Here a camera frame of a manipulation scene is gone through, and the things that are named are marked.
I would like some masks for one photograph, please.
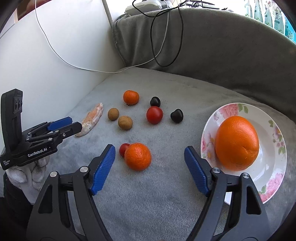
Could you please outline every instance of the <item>metal screw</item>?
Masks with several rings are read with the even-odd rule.
[[[56,171],[53,171],[49,174],[51,177],[55,177],[57,175],[57,172]]]
[[[248,178],[250,177],[250,175],[249,175],[249,174],[247,174],[246,172],[244,172],[244,173],[242,174],[242,177],[243,177],[243,178],[247,178],[247,179],[248,179]]]
[[[80,168],[80,171],[81,172],[87,172],[87,170],[88,170],[88,167],[82,167],[82,168]]]
[[[220,169],[217,168],[217,167],[214,167],[212,170],[213,170],[214,173],[220,173]]]

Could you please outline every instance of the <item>dark heart-shaped object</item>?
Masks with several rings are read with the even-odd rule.
[[[173,122],[180,123],[184,118],[182,110],[176,109],[170,114],[170,118],[173,120]]]
[[[156,96],[152,97],[152,99],[150,100],[150,106],[160,106],[160,99]]]

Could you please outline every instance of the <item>pink flower pattern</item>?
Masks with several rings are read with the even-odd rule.
[[[217,115],[217,112],[214,114],[214,120],[218,120],[219,119],[219,117],[218,117],[218,115]]]
[[[286,146],[284,144],[283,136],[281,131],[279,130],[278,126],[273,122],[273,120],[269,120],[268,123],[270,127],[274,129],[273,136],[273,143],[275,143],[276,147],[279,149],[279,155],[282,153],[284,157],[286,156]]]
[[[202,151],[205,151],[207,149],[207,143],[205,141],[205,139],[202,139]]]
[[[262,188],[262,191],[264,192],[259,192],[262,202],[267,201],[276,192],[283,180],[283,177],[283,173],[277,173],[275,178],[271,178],[266,186]]]
[[[224,107],[222,107],[219,112],[223,116],[224,119],[227,119],[228,117],[238,115],[239,114],[239,107],[238,104],[229,104]]]

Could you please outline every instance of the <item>fleece blanket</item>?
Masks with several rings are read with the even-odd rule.
[[[127,106],[122,99],[126,90],[137,91],[140,101]],[[146,120],[150,100],[158,96],[164,112],[162,121],[152,125]],[[295,143],[296,125],[275,109],[226,88],[180,75],[149,69],[131,68],[108,77],[70,113],[81,121],[97,103],[104,105],[97,125],[85,136],[70,137],[51,156],[47,173],[74,172],[101,154],[107,144],[116,148],[116,159],[105,185],[94,200],[114,241],[186,240],[203,208],[206,197],[196,188],[184,161],[185,147],[192,145],[200,154],[204,125],[220,106],[231,102],[253,104],[268,113],[282,131],[286,145],[287,171],[277,193],[265,204],[274,232],[291,210],[296,198]],[[110,121],[107,112],[115,107],[120,115],[133,119],[128,131]],[[180,108],[184,120],[175,124],[170,113]],[[152,153],[146,170],[135,172],[127,167],[118,149],[123,143],[141,142]],[[83,232],[70,195],[74,223]],[[216,232],[223,230],[228,213],[224,205]]]

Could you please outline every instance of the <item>white plate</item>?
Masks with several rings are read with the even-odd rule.
[[[215,136],[221,123],[230,116],[246,118],[256,129],[259,138],[259,154],[254,163],[244,171],[232,172],[221,166],[215,154]],[[244,103],[230,103],[221,106],[208,119],[202,132],[201,157],[211,167],[219,167],[224,173],[239,176],[247,172],[266,203],[277,192],[284,178],[287,153],[284,138],[274,120],[261,109]],[[231,192],[226,193],[225,203],[230,205]]]

